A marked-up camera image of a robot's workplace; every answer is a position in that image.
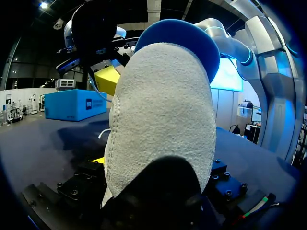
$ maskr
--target blue box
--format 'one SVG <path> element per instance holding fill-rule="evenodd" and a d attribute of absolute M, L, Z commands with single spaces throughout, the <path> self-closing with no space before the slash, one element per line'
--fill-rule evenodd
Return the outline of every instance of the blue box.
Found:
<path fill-rule="evenodd" d="M 67 90 L 45 95 L 47 119 L 81 121 L 107 111 L 106 100 L 95 91 Z"/>

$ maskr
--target white cable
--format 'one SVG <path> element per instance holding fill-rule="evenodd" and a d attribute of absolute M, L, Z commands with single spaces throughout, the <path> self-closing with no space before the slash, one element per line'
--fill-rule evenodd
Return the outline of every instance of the white cable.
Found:
<path fill-rule="evenodd" d="M 110 129 L 110 128 L 107 128 L 107 129 L 103 130 L 103 131 L 99 134 L 98 139 L 100 139 L 101 136 L 103 135 L 103 133 L 104 133 L 104 132 L 107 132 L 107 131 L 111 131 L 111 129 Z"/>
<path fill-rule="evenodd" d="M 92 76 L 91 76 L 90 74 L 89 74 L 89 76 L 90 76 L 90 79 L 91 79 L 90 83 L 91 83 L 92 87 L 94 88 L 94 90 L 95 90 L 104 100 L 106 100 L 106 101 L 108 101 L 108 102 L 112 102 L 112 100 L 107 99 L 106 97 L 104 97 L 103 95 L 101 95 L 102 92 L 99 92 L 99 90 L 98 90 L 97 87 L 95 86 L 95 83 L 94 83 L 94 81 L 93 81 Z"/>

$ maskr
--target yellow tag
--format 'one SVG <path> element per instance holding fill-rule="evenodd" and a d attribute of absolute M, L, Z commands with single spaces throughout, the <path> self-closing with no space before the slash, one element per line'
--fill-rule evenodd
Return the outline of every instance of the yellow tag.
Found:
<path fill-rule="evenodd" d="M 102 157 L 102 158 L 99 158 L 99 159 L 96 159 L 96 160 L 93 160 L 93 161 L 90 161 L 90 162 L 98 162 L 98 163 L 101 163 L 101 164 L 105 164 L 105 158 Z"/>

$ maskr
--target white wall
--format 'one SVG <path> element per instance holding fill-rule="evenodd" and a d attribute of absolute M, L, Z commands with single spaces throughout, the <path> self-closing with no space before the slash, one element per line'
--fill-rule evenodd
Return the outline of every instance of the white wall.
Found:
<path fill-rule="evenodd" d="M 236 123 L 238 92 L 211 89 L 216 126 L 229 130 Z"/>
<path fill-rule="evenodd" d="M 22 105 L 27 105 L 27 101 L 30 98 L 30 95 L 36 94 L 38 98 L 42 94 L 47 94 L 51 92 L 56 92 L 56 89 L 41 89 L 41 88 L 30 88 L 30 89 L 16 89 L 16 90 L 3 90 L 0 91 L 0 110 L 2 110 L 3 105 L 6 102 L 6 95 L 11 95 L 11 101 L 18 102 L 18 99 L 21 99 Z"/>
<path fill-rule="evenodd" d="M 253 102 L 254 106 L 260 107 L 259 98 L 248 81 L 243 81 L 243 92 L 239 92 L 238 103 L 242 103 L 244 100 Z"/>

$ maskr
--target computer monitor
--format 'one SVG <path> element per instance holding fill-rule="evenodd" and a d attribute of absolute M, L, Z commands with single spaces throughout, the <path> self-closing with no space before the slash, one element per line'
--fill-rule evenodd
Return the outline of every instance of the computer monitor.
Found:
<path fill-rule="evenodd" d="M 221 57 L 220 67 L 210 87 L 212 89 L 243 92 L 243 81 L 236 70 L 235 59 Z"/>
<path fill-rule="evenodd" d="M 261 108 L 260 107 L 253 106 L 253 111 L 251 114 L 251 121 L 261 122 Z"/>

